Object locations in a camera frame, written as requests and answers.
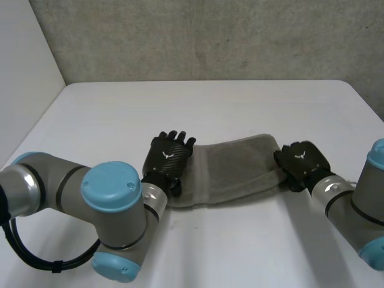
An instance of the gray towel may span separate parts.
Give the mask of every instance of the gray towel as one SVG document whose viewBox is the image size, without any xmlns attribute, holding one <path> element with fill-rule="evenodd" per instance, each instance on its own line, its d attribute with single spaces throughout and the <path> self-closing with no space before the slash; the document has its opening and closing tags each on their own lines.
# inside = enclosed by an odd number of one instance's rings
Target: gray towel
<svg viewBox="0 0 384 288">
<path fill-rule="evenodd" d="M 279 191 L 285 174 L 274 161 L 279 147 L 268 134 L 193 148 L 181 178 L 182 194 L 173 208 L 218 204 L 244 196 Z"/>
</svg>

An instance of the white table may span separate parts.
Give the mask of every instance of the white table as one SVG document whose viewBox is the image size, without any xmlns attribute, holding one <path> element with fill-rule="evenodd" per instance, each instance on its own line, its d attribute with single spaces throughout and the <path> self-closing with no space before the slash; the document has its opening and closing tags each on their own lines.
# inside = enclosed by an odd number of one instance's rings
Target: white table
<svg viewBox="0 0 384 288">
<path fill-rule="evenodd" d="M 197 144 L 260 133 L 279 145 L 310 140 L 333 171 L 356 181 L 384 124 L 339 81 L 80 83 L 66 87 L 17 148 L 94 166 L 109 160 L 141 172 L 151 139 L 185 130 Z M 93 227 L 53 210 L 20 218 L 22 239 L 47 260 L 68 260 L 96 239 Z M 61 274 L 26 266 L 0 239 L 1 287 L 383 287 L 313 209 L 306 192 L 245 206 L 167 212 L 138 278 L 109 281 L 90 262 Z"/>
</svg>

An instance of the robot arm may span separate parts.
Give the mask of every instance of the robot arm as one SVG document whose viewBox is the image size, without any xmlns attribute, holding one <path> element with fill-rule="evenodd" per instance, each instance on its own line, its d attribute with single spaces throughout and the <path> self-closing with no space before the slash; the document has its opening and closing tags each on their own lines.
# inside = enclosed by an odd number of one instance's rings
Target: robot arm
<svg viewBox="0 0 384 288">
<path fill-rule="evenodd" d="M 162 132 L 152 141 L 142 182 L 137 171 L 123 162 L 89 168 L 45 153 L 22 155 L 0 172 L 1 224 L 45 208 L 89 222 L 100 239 L 93 255 L 94 270 L 111 280 L 133 281 L 167 195 L 192 155 L 196 140 L 184 144 L 185 133 L 175 140 L 176 134 Z"/>
<path fill-rule="evenodd" d="M 384 140 L 368 153 L 356 188 L 331 172 L 320 151 L 310 142 L 296 142 L 274 157 L 287 174 L 292 191 L 307 188 L 325 215 L 359 256 L 384 271 Z"/>
</svg>

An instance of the white wall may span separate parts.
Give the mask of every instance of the white wall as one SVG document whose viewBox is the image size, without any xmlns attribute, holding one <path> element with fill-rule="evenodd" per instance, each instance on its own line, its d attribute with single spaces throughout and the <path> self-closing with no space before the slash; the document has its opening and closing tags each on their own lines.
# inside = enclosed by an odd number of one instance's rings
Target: white wall
<svg viewBox="0 0 384 288">
<path fill-rule="evenodd" d="M 28 0 L 0 0 L 0 167 L 64 87 Z"/>
</svg>

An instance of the gray wall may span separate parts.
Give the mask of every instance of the gray wall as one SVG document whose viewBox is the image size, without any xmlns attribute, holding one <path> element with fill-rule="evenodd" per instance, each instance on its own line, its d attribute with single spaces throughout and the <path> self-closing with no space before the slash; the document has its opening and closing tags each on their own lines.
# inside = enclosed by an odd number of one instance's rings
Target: gray wall
<svg viewBox="0 0 384 288">
<path fill-rule="evenodd" d="M 384 0 L 30 0 L 67 84 L 340 79 L 384 118 Z"/>
</svg>

